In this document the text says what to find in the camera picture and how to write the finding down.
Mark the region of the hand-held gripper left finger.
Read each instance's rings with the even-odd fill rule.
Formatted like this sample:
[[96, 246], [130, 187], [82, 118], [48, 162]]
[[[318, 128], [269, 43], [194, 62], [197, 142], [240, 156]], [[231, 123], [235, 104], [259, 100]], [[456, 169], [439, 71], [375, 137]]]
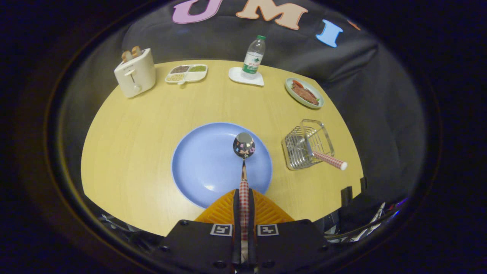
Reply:
[[242, 267], [239, 190], [210, 205], [197, 220], [180, 220], [153, 250], [178, 273], [233, 274]]

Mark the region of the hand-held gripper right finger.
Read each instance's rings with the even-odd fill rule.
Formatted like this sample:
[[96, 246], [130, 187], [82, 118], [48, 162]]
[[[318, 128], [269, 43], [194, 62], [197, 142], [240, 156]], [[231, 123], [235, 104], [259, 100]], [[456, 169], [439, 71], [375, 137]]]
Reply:
[[260, 273], [314, 272], [330, 260], [337, 245], [310, 220], [294, 220], [256, 190], [249, 191], [248, 261]]

